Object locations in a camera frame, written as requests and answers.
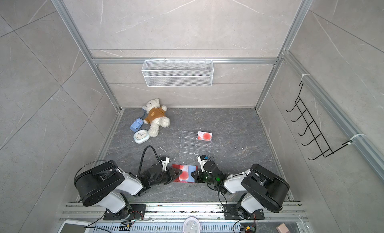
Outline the red leather card holder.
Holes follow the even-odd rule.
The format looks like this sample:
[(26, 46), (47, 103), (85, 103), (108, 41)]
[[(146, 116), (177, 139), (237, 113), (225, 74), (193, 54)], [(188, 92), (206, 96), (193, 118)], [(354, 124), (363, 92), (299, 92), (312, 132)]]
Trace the red leather card holder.
[(176, 165), (176, 164), (173, 164), (173, 165), (172, 165), (172, 167), (175, 168), (175, 169), (179, 169), (179, 166), (181, 166), (181, 165)]

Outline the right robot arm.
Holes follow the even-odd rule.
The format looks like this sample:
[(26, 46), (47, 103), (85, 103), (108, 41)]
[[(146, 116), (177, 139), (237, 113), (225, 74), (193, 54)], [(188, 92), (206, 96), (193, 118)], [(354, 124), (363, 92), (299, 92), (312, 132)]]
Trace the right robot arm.
[(223, 204), (226, 220), (263, 220), (264, 210), (279, 213), (290, 190), (289, 183), (259, 164), (239, 174), (225, 175), (207, 156), (198, 157), (201, 167), (191, 172), (195, 183), (206, 183), (218, 196), (242, 192), (236, 204)]

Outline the pink white credit card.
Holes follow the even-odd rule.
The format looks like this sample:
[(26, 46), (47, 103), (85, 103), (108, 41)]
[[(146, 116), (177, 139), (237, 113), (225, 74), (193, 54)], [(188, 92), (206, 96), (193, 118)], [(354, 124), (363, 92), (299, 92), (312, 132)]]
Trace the pink white credit card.
[(208, 132), (198, 132), (198, 140), (200, 141), (206, 141), (211, 142), (212, 141), (213, 134)]
[(196, 166), (181, 165), (179, 169), (182, 171), (182, 174), (179, 176), (179, 181), (183, 183), (194, 183), (195, 179), (192, 176), (192, 173), (197, 170)]

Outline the clear acrylic card stand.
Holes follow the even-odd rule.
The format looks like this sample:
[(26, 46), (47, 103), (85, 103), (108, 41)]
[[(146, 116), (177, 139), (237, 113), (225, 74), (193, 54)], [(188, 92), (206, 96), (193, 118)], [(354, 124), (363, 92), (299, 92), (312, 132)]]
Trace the clear acrylic card stand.
[(209, 155), (213, 143), (209, 141), (199, 140), (198, 133), (182, 131), (180, 152), (189, 155)]

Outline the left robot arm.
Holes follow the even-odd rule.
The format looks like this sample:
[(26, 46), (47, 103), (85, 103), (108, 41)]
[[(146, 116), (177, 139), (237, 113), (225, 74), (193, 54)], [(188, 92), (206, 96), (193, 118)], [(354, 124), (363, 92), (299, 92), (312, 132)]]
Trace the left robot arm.
[(83, 206), (99, 205), (106, 209), (104, 220), (133, 220), (134, 213), (142, 210), (130, 205), (127, 195), (141, 196), (155, 185), (167, 185), (175, 181), (183, 171), (168, 167), (169, 158), (161, 158), (148, 170), (138, 175), (126, 173), (114, 161), (102, 161), (99, 166), (83, 173), (76, 173), (74, 185)]

